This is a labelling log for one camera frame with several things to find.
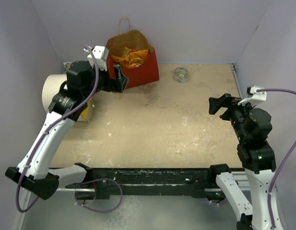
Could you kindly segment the colourful candy bag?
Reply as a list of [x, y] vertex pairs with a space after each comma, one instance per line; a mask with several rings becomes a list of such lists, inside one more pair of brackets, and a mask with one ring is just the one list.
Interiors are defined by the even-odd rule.
[[137, 51], [138, 50], [136, 50], [136, 49], [130, 49], [130, 48], [125, 47], [123, 52], [122, 52], [121, 57], [126, 58], [130, 53], [134, 53], [134, 52], [137, 52]]

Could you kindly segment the orange kettle chips bag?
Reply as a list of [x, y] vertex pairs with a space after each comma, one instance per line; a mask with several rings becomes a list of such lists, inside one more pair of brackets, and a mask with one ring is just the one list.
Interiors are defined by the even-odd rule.
[[142, 58], [145, 62], [150, 56], [151, 52], [149, 49], [138, 50], [137, 52], [130, 53], [126, 58], [120, 56], [111, 55], [111, 58], [115, 64], [119, 64], [122, 68], [129, 69], [129, 61], [133, 58]]

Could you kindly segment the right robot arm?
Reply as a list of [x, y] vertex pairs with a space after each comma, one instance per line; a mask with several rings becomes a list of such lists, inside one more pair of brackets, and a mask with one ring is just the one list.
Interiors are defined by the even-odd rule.
[[220, 108], [220, 118], [231, 123], [238, 139], [237, 154], [249, 183], [249, 201], [226, 164], [212, 165], [208, 184], [220, 187], [237, 218], [238, 230], [282, 230], [277, 189], [272, 184], [276, 173], [275, 154], [267, 141], [272, 130], [271, 116], [257, 108], [252, 99], [243, 100], [225, 93], [209, 98], [209, 114]]

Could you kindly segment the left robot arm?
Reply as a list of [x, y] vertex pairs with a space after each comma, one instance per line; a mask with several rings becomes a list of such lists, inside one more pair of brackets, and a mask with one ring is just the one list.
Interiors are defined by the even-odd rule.
[[5, 175], [37, 197], [47, 200], [59, 187], [79, 184], [88, 188], [93, 183], [92, 168], [75, 163], [68, 168], [51, 170], [52, 159], [65, 135], [88, 107], [88, 99], [99, 91], [123, 92], [128, 78], [118, 64], [102, 70], [88, 61], [77, 61], [66, 71], [59, 91], [52, 98], [44, 125], [33, 146], [16, 166]]

